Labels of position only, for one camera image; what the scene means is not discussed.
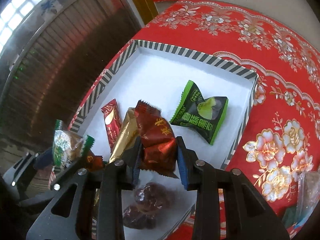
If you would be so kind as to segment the green white snack packet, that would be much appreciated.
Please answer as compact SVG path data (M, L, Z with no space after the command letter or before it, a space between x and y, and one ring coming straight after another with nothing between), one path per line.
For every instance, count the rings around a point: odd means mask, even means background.
M88 154L95 139L90 135L79 136L68 131L62 120L56 120L53 139L53 165L61 170Z

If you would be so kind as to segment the clear bag of dates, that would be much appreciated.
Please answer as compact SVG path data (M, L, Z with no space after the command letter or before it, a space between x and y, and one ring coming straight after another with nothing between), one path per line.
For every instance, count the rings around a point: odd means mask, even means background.
M134 201L123 211L123 226L131 229L154 229L160 215L175 202L175 192L149 182L133 191Z

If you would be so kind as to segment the clear plastic snack bag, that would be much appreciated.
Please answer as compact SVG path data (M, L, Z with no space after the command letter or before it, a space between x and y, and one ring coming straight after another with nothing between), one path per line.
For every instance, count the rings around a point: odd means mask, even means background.
M319 201L319 172L302 172L298 177L296 226L303 226Z

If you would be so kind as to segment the red foil snack packet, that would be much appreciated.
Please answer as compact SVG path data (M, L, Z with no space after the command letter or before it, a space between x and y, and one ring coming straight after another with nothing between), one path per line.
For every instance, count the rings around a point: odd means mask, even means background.
M161 116L161 110L139 100L135 107L135 117L143 145L140 168L177 178L174 174L177 142L170 124Z

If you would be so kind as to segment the green black snack packet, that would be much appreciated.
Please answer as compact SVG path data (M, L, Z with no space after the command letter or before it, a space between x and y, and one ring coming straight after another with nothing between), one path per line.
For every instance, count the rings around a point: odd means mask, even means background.
M170 123L195 130L212 145L226 117L227 107L226 96L205 99L196 83L189 80Z

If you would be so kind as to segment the small red candy packet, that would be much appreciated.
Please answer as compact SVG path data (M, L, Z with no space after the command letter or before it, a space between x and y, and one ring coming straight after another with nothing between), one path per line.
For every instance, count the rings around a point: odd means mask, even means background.
M86 168L89 170L89 172L103 169L103 156L95 155L92 151L89 151L86 157Z

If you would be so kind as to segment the dark green pouch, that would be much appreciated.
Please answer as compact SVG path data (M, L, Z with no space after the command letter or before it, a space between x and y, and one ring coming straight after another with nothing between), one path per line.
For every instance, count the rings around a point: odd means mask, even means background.
M281 222L286 229L290 227L296 227L297 224L297 206L293 205L285 210L285 213L281 219Z

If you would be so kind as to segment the gold snack packet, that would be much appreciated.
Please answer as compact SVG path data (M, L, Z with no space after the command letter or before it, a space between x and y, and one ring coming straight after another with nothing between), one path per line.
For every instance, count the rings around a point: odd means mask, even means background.
M132 148L138 136L138 127L135 116L135 109L130 107L123 120L122 127L116 139L113 150L109 158L109 163L119 159L125 150Z

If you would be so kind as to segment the red floral tablecloth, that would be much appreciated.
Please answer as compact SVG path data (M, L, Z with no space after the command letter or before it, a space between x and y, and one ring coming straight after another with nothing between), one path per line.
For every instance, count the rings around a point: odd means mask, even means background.
M241 140L227 167L217 169L241 170L281 220L297 205L299 175L319 167L319 51L269 17L202 0L176 2L119 52L134 40L200 51L257 73Z

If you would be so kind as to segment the red stick snack packet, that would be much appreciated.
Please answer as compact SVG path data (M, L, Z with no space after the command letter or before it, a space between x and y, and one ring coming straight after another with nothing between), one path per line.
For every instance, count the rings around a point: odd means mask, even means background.
M113 150L122 126L116 99L112 99L101 108L106 134L111 151Z

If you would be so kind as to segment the brown louvered door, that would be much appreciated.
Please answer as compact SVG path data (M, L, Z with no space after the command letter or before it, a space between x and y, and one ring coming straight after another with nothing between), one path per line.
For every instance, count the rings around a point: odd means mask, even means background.
M137 29L124 7L77 0L58 14L17 67L1 104L1 132L44 141L57 119L70 122L84 95Z

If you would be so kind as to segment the striped white tray box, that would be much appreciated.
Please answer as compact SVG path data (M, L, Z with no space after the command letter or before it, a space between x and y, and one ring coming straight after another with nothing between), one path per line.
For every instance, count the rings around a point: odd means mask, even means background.
M205 98L228 98L226 118L212 145L199 133L180 126L172 129L187 148L224 169L231 161L248 123L257 87L256 72L210 54L165 43L134 40L119 52L98 76L70 124L71 131L95 139L92 151L110 157L101 108L116 99L121 116L139 100L160 109L170 119L188 81L194 81Z

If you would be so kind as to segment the window with panes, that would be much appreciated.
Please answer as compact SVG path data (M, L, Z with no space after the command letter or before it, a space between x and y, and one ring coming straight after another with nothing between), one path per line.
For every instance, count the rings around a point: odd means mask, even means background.
M1 49L22 20L42 0L9 0L8 5L1 12Z

